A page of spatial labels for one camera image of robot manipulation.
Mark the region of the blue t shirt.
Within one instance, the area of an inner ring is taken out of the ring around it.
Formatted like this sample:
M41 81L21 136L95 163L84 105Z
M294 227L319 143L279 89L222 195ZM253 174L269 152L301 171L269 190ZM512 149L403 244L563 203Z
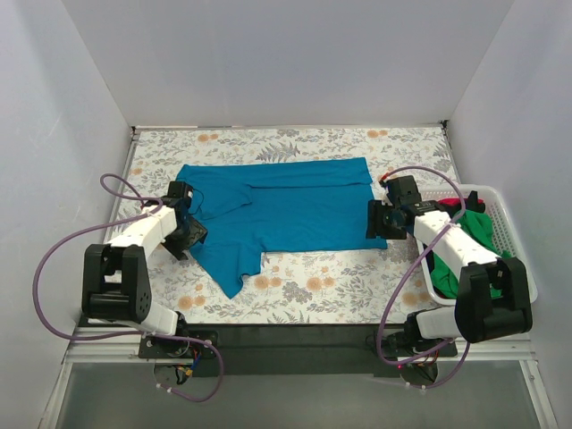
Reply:
M190 254L232 299L264 253L386 249L366 237L373 182L363 157L281 164L185 164L176 176L199 194L190 213L206 240Z

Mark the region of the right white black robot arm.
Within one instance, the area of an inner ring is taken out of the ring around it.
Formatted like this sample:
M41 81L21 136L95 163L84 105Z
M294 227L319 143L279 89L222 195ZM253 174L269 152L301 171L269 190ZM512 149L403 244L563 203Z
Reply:
M478 343L532 329L525 264L497 255L458 224L459 214L483 208L477 192L452 205L423 199L411 175L383 177L380 183L387 199L369 201L366 236L387 240L411 236L424 244L422 258L431 255L434 262L443 262L458 282L453 306L408 315L402 332L390 335L382 345L421 356L437 341L463 338Z

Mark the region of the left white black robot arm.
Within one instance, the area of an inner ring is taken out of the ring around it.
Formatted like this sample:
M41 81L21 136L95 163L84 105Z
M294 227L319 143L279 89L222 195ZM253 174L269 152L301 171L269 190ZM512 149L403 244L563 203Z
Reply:
M153 299L147 261L156 248L183 261L193 245L205 242L207 229L191 213L194 193L183 181L170 182L165 196L144 205L143 219L84 254L82 314L161 334L159 346L173 358L189 350L190 336L178 327L180 316Z

